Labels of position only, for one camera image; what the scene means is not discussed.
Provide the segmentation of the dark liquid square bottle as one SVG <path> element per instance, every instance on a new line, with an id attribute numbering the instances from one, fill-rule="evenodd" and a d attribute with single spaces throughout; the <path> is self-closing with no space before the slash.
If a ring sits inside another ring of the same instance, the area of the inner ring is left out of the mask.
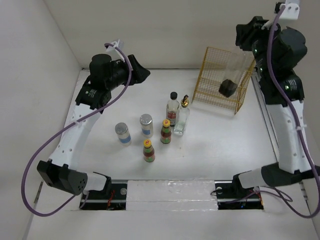
<path id="1" fill-rule="evenodd" d="M 251 59 L 251 53 L 248 51 L 235 49 L 231 52 L 218 90 L 221 95 L 229 98 L 236 92 Z"/>

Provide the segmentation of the clear square oil bottle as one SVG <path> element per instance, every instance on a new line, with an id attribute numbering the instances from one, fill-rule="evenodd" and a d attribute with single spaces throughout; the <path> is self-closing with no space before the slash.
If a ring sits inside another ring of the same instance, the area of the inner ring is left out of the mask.
<path id="1" fill-rule="evenodd" d="M 189 96 L 186 94 L 183 99 L 180 102 L 180 108 L 177 111 L 176 114 L 176 122 L 175 122 L 175 126 L 174 126 L 174 133 L 178 134 L 178 135 L 183 135 L 185 130 L 186 130 L 186 126 L 187 126 L 187 122 L 188 122 L 188 118 L 190 115 L 190 109 L 189 109 Z"/>

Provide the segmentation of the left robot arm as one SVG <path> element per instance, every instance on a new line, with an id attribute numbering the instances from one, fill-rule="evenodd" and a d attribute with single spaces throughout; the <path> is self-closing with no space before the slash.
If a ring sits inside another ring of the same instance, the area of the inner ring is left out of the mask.
<path id="1" fill-rule="evenodd" d="M 90 74 L 75 99 L 72 127 L 62 134 L 48 160 L 37 164 L 37 171 L 48 186 L 76 196 L 85 190 L 88 175 L 77 171 L 78 162 L 92 127 L 112 99 L 112 90 L 121 85 L 140 84 L 151 74 L 133 54 L 128 55 L 128 60 L 132 71 L 125 62 L 112 60 L 107 54 L 92 57 Z"/>

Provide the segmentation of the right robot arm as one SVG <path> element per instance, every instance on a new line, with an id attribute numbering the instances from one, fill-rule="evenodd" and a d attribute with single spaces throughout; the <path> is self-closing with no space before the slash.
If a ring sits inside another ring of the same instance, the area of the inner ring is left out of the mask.
<path id="1" fill-rule="evenodd" d="M 276 163 L 239 173 L 233 177 L 231 191 L 243 197 L 253 187 L 280 187 L 317 178 L 304 153 L 298 132 L 304 132 L 304 90 L 302 80 L 293 68 L 307 54 L 304 35 L 291 27 L 276 27 L 271 49 L 271 66 L 277 84 L 286 94 L 281 95 L 273 82 L 267 65 L 267 48 L 270 30 L 263 28 L 267 20 L 255 16 L 248 24 L 236 26 L 235 44 L 242 50 L 252 52 L 260 90 L 270 114 L 278 142 L 279 157 Z"/>

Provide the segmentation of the red label clear bottle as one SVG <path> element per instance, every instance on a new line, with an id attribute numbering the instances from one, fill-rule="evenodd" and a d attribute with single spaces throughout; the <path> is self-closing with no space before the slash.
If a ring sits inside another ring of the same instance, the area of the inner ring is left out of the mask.
<path id="1" fill-rule="evenodd" d="M 174 127 L 176 124 L 177 113 L 180 108 L 180 103 L 177 100 L 178 93 L 173 91 L 170 93 L 170 100 L 166 105 L 166 118 L 170 121 L 170 126 Z"/>

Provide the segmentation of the blue label shaker jar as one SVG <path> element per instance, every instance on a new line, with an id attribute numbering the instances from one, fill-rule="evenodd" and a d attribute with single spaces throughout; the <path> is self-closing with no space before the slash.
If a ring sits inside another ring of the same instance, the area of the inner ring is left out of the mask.
<path id="1" fill-rule="evenodd" d="M 141 125 L 141 131 L 142 134 L 146 138 L 151 138 L 154 134 L 153 131 L 153 119 L 150 114 L 142 114 L 139 119 L 140 125 Z"/>

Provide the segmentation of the yellow cap sauce bottle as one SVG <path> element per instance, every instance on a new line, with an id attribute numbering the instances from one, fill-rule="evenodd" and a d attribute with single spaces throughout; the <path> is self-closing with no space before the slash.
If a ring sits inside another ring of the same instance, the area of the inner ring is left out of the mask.
<path id="1" fill-rule="evenodd" d="M 148 163 L 151 163 L 155 160 L 155 150 L 150 139 L 145 139 L 143 141 L 143 157 Z"/>
<path id="2" fill-rule="evenodd" d="M 163 144 L 169 144 L 171 142 L 171 122 L 168 119 L 163 120 L 160 134 L 160 141 Z"/>

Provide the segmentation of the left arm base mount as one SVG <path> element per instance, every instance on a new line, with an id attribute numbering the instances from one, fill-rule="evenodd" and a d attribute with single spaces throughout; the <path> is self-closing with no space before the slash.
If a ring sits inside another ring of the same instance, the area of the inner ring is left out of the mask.
<path id="1" fill-rule="evenodd" d="M 85 211 L 124 211 L 127 203 L 128 181 L 93 172 L 82 193 L 79 209 Z"/>

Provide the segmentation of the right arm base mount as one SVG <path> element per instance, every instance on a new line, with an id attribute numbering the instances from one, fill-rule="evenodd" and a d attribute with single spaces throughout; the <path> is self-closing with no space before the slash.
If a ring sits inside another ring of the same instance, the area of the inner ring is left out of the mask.
<path id="1" fill-rule="evenodd" d="M 231 180 L 215 180 L 214 190 L 210 193 L 216 198 L 217 209 L 222 210 L 263 210 L 261 194 L 253 187 L 243 188 L 239 174 Z"/>

